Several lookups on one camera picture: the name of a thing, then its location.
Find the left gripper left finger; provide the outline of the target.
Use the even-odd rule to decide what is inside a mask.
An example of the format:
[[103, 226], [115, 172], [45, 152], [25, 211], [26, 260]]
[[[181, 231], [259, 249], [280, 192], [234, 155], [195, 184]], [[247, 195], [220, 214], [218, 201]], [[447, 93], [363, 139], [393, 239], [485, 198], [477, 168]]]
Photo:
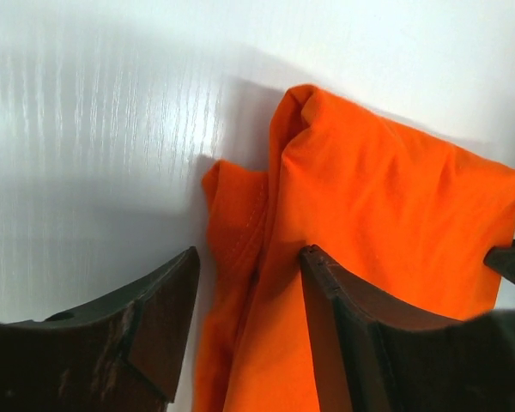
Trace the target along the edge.
[[189, 248], [42, 321], [0, 323], [0, 411], [164, 411], [174, 401], [200, 273]]

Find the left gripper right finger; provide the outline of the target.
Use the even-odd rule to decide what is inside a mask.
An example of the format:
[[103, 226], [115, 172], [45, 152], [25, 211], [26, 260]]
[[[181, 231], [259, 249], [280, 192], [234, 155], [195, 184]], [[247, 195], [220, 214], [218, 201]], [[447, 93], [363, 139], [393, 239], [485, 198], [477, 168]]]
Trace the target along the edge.
[[515, 411], [515, 309], [466, 320], [412, 306], [317, 245], [300, 269], [323, 411]]

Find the orange t shirt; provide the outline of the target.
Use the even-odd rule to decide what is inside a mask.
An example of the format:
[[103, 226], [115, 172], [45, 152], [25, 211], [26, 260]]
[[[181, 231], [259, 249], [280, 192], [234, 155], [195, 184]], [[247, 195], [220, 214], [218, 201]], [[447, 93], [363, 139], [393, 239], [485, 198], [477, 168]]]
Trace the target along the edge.
[[515, 169], [312, 85], [270, 124], [270, 165], [204, 175], [217, 277], [195, 377], [196, 411], [315, 411], [298, 263], [318, 245], [421, 309], [466, 320], [494, 307], [483, 262], [515, 232]]

